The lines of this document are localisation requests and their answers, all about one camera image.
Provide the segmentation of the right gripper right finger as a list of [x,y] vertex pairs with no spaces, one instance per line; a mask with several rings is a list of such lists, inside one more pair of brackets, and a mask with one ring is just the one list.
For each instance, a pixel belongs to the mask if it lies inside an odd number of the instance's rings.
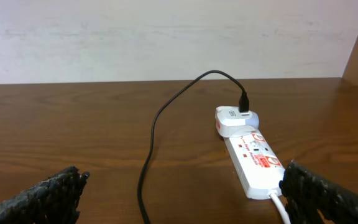
[[358,195],[291,162],[279,182],[291,223],[358,224]]

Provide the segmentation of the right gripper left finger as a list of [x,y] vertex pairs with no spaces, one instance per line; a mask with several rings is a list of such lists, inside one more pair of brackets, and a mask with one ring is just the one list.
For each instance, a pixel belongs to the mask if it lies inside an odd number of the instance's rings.
[[0,224],[75,224],[81,194],[90,177],[75,166],[0,203]]

